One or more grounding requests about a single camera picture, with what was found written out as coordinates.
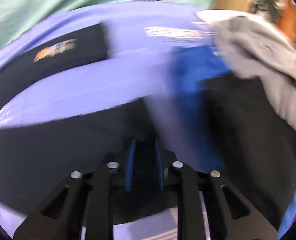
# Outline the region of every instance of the black garment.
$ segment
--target black garment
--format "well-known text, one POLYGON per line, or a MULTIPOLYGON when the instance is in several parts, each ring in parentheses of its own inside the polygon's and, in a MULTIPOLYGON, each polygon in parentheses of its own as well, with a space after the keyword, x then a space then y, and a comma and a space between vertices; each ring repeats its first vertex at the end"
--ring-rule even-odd
MULTIPOLYGON (((156 137, 143 99, 92 114, 0 130, 0 202, 29 214, 72 171, 85 174, 104 163, 120 161, 132 139, 137 141, 133 188, 142 183, 149 189, 160 189, 157 172, 152 174, 157 170, 156 137)), ((167 207, 165 198, 155 192, 139 195, 134 194, 130 203, 119 199, 119 208, 158 201, 159 207, 149 212, 167 207)), ((142 210, 133 208, 133 212, 126 214, 128 219, 144 216, 142 210)))
POLYGON ((275 113, 258 77, 228 74, 205 85, 229 179, 278 229, 296 189, 296 131, 275 113))
POLYGON ((0 70, 0 109, 43 78, 107 59, 107 50, 104 25, 96 24, 50 40, 16 57, 0 70))

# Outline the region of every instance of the bright blue garment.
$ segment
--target bright blue garment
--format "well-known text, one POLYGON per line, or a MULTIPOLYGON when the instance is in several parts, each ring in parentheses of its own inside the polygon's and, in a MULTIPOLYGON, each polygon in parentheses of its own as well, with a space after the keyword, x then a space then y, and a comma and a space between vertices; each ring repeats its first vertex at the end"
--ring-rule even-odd
POLYGON ((176 47, 171 67, 171 82, 176 92, 176 106, 184 121, 189 140, 204 160, 202 169, 224 170, 218 149, 209 134, 208 119, 203 104, 203 80, 222 76, 229 69, 209 46, 176 47))

